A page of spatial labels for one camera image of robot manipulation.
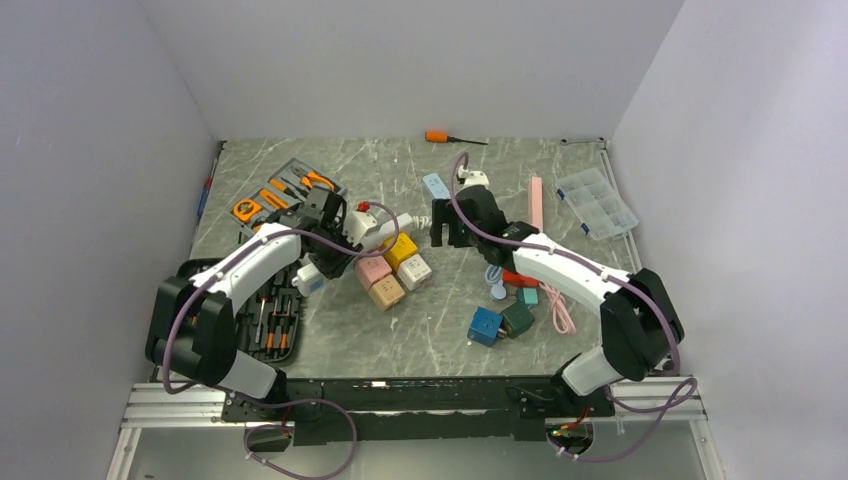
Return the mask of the teal plug adapter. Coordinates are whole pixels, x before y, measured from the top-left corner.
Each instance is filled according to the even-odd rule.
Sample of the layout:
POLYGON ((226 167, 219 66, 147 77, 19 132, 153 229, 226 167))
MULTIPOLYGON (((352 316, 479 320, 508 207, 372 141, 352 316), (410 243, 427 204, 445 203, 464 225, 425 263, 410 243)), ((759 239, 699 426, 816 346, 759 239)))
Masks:
POLYGON ((540 303, 538 290, 534 287, 518 288, 516 290, 516 298, 529 309, 536 307, 540 303))

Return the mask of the blue cube adapter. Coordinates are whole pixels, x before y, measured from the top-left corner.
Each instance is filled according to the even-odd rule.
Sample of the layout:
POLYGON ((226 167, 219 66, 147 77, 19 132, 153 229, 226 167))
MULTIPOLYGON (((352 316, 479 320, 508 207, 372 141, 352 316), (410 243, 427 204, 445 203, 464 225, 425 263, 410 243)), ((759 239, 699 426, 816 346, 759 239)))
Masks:
POLYGON ((467 330, 467 339, 486 347, 492 347, 498 340, 503 315, 484 307, 478 307, 467 330))

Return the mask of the tan cube socket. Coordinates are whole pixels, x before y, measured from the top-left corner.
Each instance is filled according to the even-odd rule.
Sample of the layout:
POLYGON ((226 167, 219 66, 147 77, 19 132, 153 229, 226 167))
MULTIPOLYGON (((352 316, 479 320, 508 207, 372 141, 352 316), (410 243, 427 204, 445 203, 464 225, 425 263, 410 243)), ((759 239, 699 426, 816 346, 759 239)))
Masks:
POLYGON ((393 274, 375 282, 368 294, 377 308, 385 312, 397 305, 406 296, 406 291, 393 274))

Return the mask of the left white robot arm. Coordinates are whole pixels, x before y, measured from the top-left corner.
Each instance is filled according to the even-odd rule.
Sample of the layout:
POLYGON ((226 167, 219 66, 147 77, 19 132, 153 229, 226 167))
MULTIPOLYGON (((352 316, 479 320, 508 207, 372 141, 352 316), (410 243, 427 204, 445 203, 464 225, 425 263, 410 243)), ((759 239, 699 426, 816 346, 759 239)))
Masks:
POLYGON ((264 420, 287 406, 286 375, 240 350, 235 315, 269 280, 309 258, 339 276, 358 248, 343 235, 347 202, 327 187, 270 214, 244 244, 190 278, 172 276, 157 291, 145 345, 148 360, 191 381, 248 397, 264 420))

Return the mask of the grey tool tray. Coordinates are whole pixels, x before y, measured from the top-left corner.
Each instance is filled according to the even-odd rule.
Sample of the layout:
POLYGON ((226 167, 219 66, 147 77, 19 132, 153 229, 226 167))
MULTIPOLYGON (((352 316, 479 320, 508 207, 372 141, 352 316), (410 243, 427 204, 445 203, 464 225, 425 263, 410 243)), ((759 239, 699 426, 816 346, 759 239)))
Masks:
POLYGON ((330 174, 312 164, 291 158, 270 175, 268 180, 237 199, 226 211, 244 232, 256 230, 277 210, 302 203, 314 186, 332 188, 345 196, 347 188, 330 174))

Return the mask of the pink cube socket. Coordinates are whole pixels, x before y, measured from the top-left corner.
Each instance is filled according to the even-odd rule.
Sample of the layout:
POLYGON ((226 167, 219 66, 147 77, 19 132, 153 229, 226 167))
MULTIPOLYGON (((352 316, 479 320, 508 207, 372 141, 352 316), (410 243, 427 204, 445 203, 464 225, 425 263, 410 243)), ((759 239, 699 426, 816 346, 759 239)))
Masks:
POLYGON ((359 258, 354 266, 356 278, 366 291, 392 272, 392 268, 383 256, 359 258))

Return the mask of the pink power strip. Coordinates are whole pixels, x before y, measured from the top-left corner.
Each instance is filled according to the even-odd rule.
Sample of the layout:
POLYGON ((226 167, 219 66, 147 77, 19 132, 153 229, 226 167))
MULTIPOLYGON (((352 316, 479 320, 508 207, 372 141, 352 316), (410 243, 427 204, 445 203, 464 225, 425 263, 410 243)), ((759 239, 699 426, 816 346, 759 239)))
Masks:
POLYGON ((543 182, 538 176, 531 176, 528 186, 528 215, 530 224, 539 231, 544 230, 543 182))

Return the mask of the white cube socket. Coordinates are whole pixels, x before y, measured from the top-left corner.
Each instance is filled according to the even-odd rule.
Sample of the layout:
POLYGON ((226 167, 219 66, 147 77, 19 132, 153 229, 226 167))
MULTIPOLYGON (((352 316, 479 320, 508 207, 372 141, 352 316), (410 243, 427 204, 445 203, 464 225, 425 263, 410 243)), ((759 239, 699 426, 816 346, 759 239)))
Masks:
POLYGON ((418 289, 431 276, 432 269, 420 254, 414 254, 404 260, 397 270, 398 279, 408 291, 418 289))

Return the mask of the green cube adapter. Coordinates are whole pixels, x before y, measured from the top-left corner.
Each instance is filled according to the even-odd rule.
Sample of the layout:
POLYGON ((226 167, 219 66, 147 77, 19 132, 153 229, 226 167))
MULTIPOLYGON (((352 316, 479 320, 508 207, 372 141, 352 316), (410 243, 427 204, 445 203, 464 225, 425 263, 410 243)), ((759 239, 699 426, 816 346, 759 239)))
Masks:
POLYGON ((510 339, 524 334, 535 322, 531 310, 522 302, 517 301, 500 312, 502 316, 501 329, 510 339))

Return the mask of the red cube socket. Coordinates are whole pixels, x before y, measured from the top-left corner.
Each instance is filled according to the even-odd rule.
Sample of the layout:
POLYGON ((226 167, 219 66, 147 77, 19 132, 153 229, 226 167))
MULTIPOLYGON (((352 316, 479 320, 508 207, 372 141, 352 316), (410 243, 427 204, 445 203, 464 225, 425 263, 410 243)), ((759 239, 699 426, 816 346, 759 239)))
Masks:
POLYGON ((538 280, 506 269, 502 272, 502 281, 504 284, 511 285, 516 288, 536 288, 539 286, 538 280))

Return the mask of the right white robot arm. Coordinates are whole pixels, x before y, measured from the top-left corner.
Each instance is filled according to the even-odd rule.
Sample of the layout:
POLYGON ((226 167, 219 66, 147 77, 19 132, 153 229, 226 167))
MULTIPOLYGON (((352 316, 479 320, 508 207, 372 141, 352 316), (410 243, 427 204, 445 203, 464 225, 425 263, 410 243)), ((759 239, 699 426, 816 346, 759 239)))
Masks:
POLYGON ((574 415, 590 394, 622 379, 643 380, 663 359, 680 358, 684 331, 655 272, 628 273, 591 261, 523 221, 510 222, 483 186, 432 203, 431 244, 473 247, 491 265, 554 287, 600 320, 597 346, 558 370, 551 401, 574 415))

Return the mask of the clear plastic organizer box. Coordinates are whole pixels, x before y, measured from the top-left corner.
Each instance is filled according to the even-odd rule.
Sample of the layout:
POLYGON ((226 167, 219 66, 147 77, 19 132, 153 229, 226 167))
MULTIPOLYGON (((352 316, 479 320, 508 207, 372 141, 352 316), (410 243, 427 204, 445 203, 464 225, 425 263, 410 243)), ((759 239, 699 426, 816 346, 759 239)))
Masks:
POLYGON ((577 215, 584 232, 594 240, 615 239, 633 230, 639 220, 598 168, 555 181, 559 198, 577 215))

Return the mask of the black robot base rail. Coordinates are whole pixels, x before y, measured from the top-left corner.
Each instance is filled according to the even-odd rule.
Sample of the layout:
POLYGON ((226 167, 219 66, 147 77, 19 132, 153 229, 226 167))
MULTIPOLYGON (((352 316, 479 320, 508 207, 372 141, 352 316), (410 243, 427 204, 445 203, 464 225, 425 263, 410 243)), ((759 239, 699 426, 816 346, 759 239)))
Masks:
POLYGON ((361 441, 510 437, 543 441, 558 420, 609 418, 615 408, 603 389, 580 397, 546 375, 291 379, 292 408, 265 409, 228 398, 226 423, 293 425, 297 446, 361 441))

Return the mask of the white power strip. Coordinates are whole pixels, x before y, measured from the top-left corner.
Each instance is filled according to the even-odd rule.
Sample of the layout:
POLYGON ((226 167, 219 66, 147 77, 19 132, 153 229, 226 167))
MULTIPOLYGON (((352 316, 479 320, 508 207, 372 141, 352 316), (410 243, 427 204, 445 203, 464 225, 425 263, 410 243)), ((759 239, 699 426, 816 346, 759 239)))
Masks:
MULTIPOLYGON (((409 233, 416 218, 408 213, 397 216, 398 228, 393 220, 380 223, 371 213, 354 211, 346 216, 340 230, 314 232, 336 245, 352 251, 383 250, 382 244, 391 240, 397 231, 409 233)), ((303 296, 309 296, 330 279, 340 277, 348 266, 357 259, 355 255, 343 253, 322 242, 302 237, 304 256, 301 266, 293 274, 291 285, 303 296)))

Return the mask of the light blue power strip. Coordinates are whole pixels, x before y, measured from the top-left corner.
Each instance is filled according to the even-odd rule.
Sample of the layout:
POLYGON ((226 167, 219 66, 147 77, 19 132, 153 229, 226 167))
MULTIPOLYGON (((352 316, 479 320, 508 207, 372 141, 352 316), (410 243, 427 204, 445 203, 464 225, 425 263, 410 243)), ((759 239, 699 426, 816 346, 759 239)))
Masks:
POLYGON ((450 198, 449 188, 439 174, 429 173, 424 175, 422 184, 433 200, 448 200, 450 198))

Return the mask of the yellow cube socket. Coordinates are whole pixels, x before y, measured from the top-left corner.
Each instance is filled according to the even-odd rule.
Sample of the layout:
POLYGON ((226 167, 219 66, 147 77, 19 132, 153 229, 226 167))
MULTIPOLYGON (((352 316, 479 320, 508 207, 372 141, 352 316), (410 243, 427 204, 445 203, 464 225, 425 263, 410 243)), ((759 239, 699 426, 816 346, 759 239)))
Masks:
POLYGON ((393 271, 397 271, 404 261, 416 255, 418 251, 415 242, 406 232, 401 231, 393 246, 383 254, 383 258, 393 271))

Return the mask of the black tool case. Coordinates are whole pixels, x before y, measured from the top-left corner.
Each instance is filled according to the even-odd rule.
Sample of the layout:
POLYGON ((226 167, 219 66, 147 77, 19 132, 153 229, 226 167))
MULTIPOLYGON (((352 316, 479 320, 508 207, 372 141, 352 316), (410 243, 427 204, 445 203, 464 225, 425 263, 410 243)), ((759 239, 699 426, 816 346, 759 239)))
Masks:
POLYGON ((291 284, 299 263, 273 275, 235 315, 237 349, 272 366, 294 359, 305 297, 291 284))

